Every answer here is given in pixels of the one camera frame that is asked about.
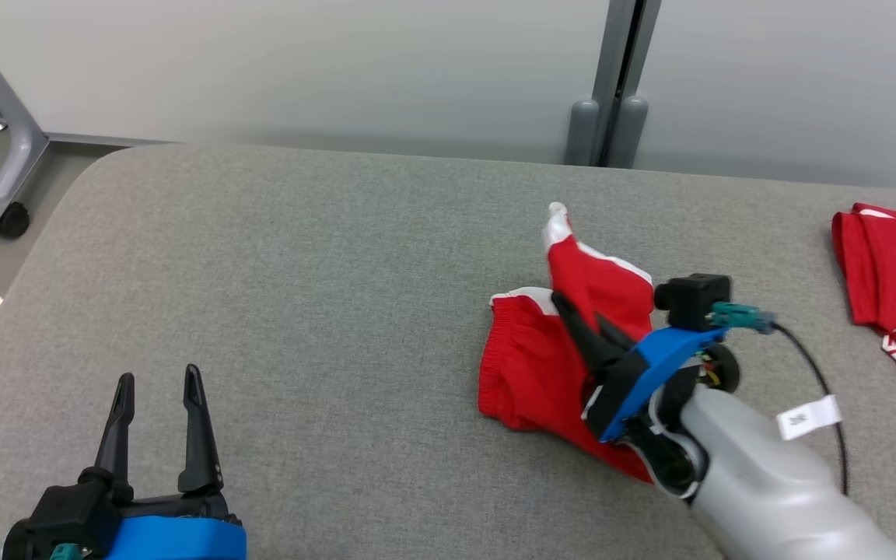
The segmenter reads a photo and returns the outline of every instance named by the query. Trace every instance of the gray table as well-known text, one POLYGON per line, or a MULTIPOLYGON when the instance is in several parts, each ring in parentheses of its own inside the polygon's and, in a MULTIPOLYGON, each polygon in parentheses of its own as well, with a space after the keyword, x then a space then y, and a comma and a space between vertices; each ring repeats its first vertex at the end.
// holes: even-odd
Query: gray table
MULTIPOLYGON (((131 482, 173 492, 196 362, 251 558, 718 558, 653 488, 476 410, 488 297, 548 284, 551 201, 657 281, 729 274, 778 312, 839 396, 854 499, 896 539, 896 366, 850 326, 828 234, 896 191, 163 145, 79 178, 0 311, 0 543, 92 462, 123 372, 131 482)), ((819 396, 781 338, 732 347, 764 414, 819 396)), ((831 432, 808 442, 835 467, 831 432)))

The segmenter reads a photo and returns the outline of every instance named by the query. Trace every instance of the caster wheel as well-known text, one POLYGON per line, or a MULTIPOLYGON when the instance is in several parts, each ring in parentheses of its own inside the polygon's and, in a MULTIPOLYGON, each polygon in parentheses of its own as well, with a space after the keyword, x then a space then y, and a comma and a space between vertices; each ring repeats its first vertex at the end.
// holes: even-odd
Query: caster wheel
POLYGON ((704 376, 701 382, 711 389, 735 393, 739 387, 739 361, 735 355, 723 345, 715 344, 700 354, 704 361, 704 376))
POLYGON ((15 239, 26 233, 30 227, 30 213, 26 206, 19 202, 11 202, 6 206, 6 212, 0 217, 0 237, 15 239))

